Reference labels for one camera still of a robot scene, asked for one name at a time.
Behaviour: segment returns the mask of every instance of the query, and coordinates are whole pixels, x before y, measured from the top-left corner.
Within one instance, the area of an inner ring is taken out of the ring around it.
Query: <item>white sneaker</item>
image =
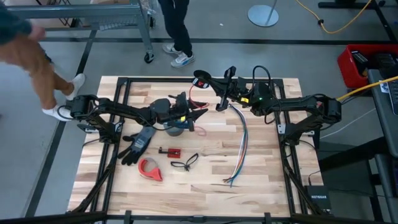
[[[180,56],[178,56],[178,58],[172,60],[171,64],[174,68],[182,68],[188,65],[189,63],[192,63],[194,60],[195,60],[194,54],[192,54],[191,57],[188,57],[185,53],[181,53]]]
[[[70,95],[66,96],[67,100],[73,100],[74,97],[77,96],[77,93],[79,92],[80,87],[85,83],[85,81],[86,81],[86,76],[83,73],[80,73],[71,81],[74,89]]]
[[[174,49],[174,44],[164,44],[164,45],[162,46],[162,48],[163,48],[163,50],[164,50],[166,53],[169,53],[169,54],[180,55],[180,53],[182,53],[182,51],[178,51],[178,50],[175,50],[175,49]]]
[[[60,108],[58,105],[49,110],[42,109],[42,111],[43,111],[43,113],[53,116],[54,118],[57,118],[60,121],[70,121],[73,119],[70,116],[70,110],[68,110],[64,107]]]

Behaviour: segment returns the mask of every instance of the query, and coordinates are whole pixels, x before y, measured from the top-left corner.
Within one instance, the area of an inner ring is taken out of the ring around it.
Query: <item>black eyeglasses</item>
[[[199,154],[195,153],[191,158],[187,160],[187,163],[183,162],[170,162],[171,166],[174,167],[183,167],[185,171],[189,171],[189,168],[191,168],[191,165],[198,160]]]

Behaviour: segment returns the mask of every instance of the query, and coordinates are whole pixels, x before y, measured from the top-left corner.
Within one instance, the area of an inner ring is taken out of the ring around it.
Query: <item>person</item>
[[[43,113],[60,121],[69,121],[66,118],[72,118],[70,111],[59,107],[53,91],[60,90],[67,100],[72,100],[84,84],[85,75],[78,74],[71,82],[59,77],[45,59],[44,50],[39,44],[43,38],[44,28],[18,18],[0,3],[0,61],[17,65],[29,72]]]
[[[164,23],[168,35],[174,40],[172,44],[164,44],[163,50],[178,57],[171,62],[175,68],[181,68],[195,60],[192,44],[184,19],[187,15],[189,0],[158,0],[163,12]]]

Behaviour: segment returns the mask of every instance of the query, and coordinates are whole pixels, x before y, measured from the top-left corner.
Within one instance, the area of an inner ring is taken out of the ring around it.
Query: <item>hand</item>
[[[45,29],[43,27],[32,24],[32,32],[28,36],[29,39],[40,41],[45,38]]]

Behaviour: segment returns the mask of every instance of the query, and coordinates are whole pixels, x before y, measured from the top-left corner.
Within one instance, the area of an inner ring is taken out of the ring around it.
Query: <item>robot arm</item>
[[[225,71],[224,78],[212,78],[205,71],[197,70],[194,76],[201,83],[209,84],[217,96],[221,97],[216,110],[228,107],[228,99],[237,102],[243,108],[250,107],[255,116],[266,116],[278,111],[307,111],[311,115],[297,124],[286,124],[283,142],[298,145],[302,133],[314,131],[322,124],[335,124],[341,120],[341,103],[325,95],[310,95],[298,98],[278,99],[274,94],[271,81],[256,82],[251,89],[246,88],[246,80],[232,79],[236,68]]]
[[[99,131],[100,142],[110,144],[114,144],[118,139],[118,126],[113,123],[107,123],[100,116],[101,114],[123,116],[133,119],[143,126],[153,126],[155,123],[163,124],[185,117],[189,130],[193,131],[193,122],[208,110],[194,111],[196,108],[188,103],[185,92],[174,98],[174,105],[168,99],[163,98],[155,100],[148,107],[135,108],[113,102],[107,98],[98,98],[95,95],[81,95],[73,99],[70,115],[72,118],[87,121]]]

